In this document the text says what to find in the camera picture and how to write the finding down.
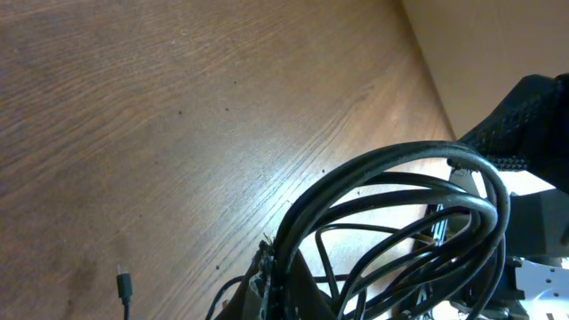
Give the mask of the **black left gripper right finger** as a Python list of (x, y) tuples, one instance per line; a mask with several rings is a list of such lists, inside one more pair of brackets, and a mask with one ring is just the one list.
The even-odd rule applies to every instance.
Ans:
[(568, 192), (568, 75), (523, 77), (459, 142), (502, 172), (527, 171)]

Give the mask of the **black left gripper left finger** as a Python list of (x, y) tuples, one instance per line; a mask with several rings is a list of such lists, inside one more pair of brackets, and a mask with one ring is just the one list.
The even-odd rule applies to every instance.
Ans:
[(278, 284), (273, 245), (262, 240), (246, 273), (229, 280), (217, 292), (212, 302), (214, 306), (227, 289), (238, 285), (232, 298), (212, 318), (334, 319), (336, 315), (332, 311), (332, 299), (317, 287), (318, 282), (325, 280), (324, 276), (312, 276), (304, 257), (297, 252), (287, 278)]

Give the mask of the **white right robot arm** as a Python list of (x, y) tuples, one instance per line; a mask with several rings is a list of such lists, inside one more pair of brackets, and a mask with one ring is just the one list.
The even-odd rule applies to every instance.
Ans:
[(568, 76), (523, 77), (498, 107), (465, 133), (501, 172), (528, 172), (550, 190), (510, 196), (501, 280), (482, 319), (530, 319), (568, 309)]

